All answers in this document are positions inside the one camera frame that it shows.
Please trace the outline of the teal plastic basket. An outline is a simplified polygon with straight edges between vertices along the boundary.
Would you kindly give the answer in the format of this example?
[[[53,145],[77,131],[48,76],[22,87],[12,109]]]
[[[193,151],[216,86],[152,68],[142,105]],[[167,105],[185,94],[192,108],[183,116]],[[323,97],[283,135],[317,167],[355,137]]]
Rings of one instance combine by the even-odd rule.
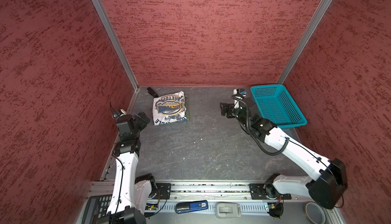
[[[280,84],[253,86],[250,91],[261,117],[272,121],[280,128],[307,125],[307,119],[285,86]]]

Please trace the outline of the white grey-trimmed tank top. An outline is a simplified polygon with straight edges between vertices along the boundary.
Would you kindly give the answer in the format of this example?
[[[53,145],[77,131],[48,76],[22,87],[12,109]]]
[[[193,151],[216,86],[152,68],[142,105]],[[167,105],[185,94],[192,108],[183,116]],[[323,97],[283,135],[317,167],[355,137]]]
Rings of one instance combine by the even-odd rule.
[[[187,122],[185,94],[183,91],[153,99],[153,123],[155,126],[175,122]]]

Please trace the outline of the olive green tank top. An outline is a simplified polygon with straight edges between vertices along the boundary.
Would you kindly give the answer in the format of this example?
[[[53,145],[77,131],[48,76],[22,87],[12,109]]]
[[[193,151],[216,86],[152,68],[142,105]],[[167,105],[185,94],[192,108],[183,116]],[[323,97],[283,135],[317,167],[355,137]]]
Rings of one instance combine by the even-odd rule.
[[[190,120],[190,113],[189,113],[189,103],[188,103],[188,97],[185,96],[184,98],[184,101],[185,101],[185,121],[188,122]]]

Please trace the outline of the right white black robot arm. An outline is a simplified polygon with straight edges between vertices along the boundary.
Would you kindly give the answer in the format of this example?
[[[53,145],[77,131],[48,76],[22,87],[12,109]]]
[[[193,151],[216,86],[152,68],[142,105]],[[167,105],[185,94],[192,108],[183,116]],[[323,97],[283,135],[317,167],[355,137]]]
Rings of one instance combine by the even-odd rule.
[[[272,121],[252,114],[251,100],[242,95],[232,95],[234,103],[220,103],[222,116],[236,119],[261,151],[269,156],[283,154],[305,173],[304,177],[273,174],[264,183],[265,195],[277,199],[284,194],[311,198],[325,209],[337,207],[348,187],[345,164],[330,160],[290,137]]]

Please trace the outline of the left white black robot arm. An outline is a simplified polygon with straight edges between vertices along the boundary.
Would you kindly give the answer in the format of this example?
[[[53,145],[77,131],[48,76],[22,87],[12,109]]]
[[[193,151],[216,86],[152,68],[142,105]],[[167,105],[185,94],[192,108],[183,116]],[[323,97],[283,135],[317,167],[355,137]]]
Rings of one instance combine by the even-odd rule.
[[[112,156],[116,163],[116,178],[111,203],[98,224],[145,224],[148,198],[157,191],[152,174],[136,177],[141,149],[140,132],[150,123],[145,113],[136,116],[120,109],[112,112],[119,131]]]

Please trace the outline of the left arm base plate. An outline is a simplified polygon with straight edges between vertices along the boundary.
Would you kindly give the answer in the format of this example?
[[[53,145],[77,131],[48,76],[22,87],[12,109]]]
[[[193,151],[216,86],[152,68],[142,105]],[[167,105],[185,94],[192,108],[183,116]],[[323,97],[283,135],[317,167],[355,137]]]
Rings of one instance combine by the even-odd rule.
[[[163,199],[163,200],[168,200],[170,199],[171,196],[171,188],[172,184],[171,183],[156,183],[157,190],[153,191],[152,199],[153,200],[158,200],[158,199]]]

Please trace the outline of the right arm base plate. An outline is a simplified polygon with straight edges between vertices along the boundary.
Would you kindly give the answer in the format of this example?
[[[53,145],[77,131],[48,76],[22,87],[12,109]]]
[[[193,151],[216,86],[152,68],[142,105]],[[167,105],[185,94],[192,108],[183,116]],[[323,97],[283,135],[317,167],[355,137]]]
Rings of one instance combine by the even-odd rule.
[[[291,200],[290,194],[280,194],[272,184],[249,184],[252,200]]]

